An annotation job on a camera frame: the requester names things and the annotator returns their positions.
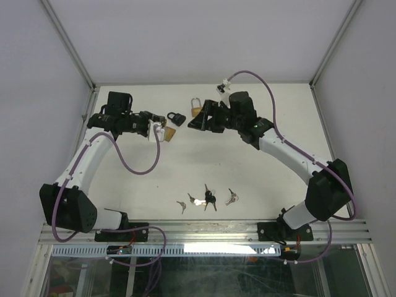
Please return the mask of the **small silver key pair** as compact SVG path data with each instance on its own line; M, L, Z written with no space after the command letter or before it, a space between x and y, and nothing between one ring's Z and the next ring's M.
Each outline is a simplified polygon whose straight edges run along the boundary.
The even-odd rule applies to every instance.
M177 203L182 207L182 214L184 213L184 211L186 210L186 204L184 203L184 202L180 202L180 201L177 201Z

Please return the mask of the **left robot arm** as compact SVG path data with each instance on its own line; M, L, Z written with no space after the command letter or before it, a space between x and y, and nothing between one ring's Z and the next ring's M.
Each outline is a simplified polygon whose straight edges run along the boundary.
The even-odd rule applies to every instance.
M92 230L108 230L116 240L127 238L130 226L127 214L122 211L99 209L88 197L93 177L110 148L116 153L124 167L132 174L145 175L154 170L160 158L157 151L153 165L145 171L133 170L121 155L116 141L123 133L138 134L155 143L164 140L166 117L149 111L132 111L132 95L109 92L105 105L93 114L80 147L70 164L53 184L42 185L39 196L46 222L51 226L54 237L62 241L58 228L77 233Z

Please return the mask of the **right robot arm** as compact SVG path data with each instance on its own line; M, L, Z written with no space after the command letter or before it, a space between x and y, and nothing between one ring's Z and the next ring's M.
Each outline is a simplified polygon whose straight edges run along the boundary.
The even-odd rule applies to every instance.
M282 209L274 227L265 231L272 241L295 239L301 227L327 221L352 200L347 165L340 159L316 159L282 138L273 122L257 115L247 92L232 93L227 103L206 100L187 126L214 133L235 130L242 141L276 158L307 185L305 199L288 210Z

